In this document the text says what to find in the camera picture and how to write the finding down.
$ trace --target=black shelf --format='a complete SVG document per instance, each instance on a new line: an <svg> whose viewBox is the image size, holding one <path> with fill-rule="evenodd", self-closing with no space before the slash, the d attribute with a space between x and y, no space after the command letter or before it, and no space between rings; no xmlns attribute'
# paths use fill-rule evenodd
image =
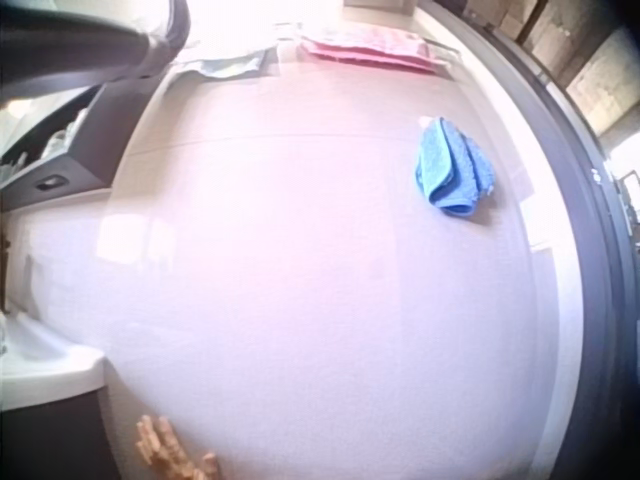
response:
<svg viewBox="0 0 640 480"><path fill-rule="evenodd" d="M109 188L129 139L162 75L92 87L54 111L3 155L15 163L27 152L25 167L0 185L2 211ZM68 148L40 158L49 138L64 130L78 112L87 115Z"/></svg>

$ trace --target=blue towel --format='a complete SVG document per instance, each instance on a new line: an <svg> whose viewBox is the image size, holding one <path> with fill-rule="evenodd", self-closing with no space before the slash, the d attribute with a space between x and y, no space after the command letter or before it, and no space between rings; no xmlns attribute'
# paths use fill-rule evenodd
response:
<svg viewBox="0 0 640 480"><path fill-rule="evenodd" d="M468 217L493 190L494 174L480 147L451 122L436 118L422 135L416 181L429 202Z"/></svg>

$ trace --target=white sink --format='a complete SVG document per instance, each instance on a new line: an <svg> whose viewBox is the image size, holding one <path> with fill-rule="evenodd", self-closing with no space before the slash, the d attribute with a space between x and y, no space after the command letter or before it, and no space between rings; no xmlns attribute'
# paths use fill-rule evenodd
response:
<svg viewBox="0 0 640 480"><path fill-rule="evenodd" d="M2 410L41 405L104 386L100 350L73 343L24 313L3 323Z"/></svg>

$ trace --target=blue microfiber cloth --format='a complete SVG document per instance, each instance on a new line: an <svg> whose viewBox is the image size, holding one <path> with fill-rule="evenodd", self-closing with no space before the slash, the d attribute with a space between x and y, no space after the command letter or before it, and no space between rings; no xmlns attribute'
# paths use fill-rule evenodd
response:
<svg viewBox="0 0 640 480"><path fill-rule="evenodd" d="M494 178L480 147L451 122L436 118L424 131L416 181L432 205L468 217L478 200L491 193Z"/></svg>

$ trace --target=pink cloth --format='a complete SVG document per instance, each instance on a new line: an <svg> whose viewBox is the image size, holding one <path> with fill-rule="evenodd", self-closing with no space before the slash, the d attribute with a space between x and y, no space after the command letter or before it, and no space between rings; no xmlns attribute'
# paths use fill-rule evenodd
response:
<svg viewBox="0 0 640 480"><path fill-rule="evenodd" d="M439 63L415 33L361 23L307 31L302 46L321 57L375 62L433 72Z"/></svg>

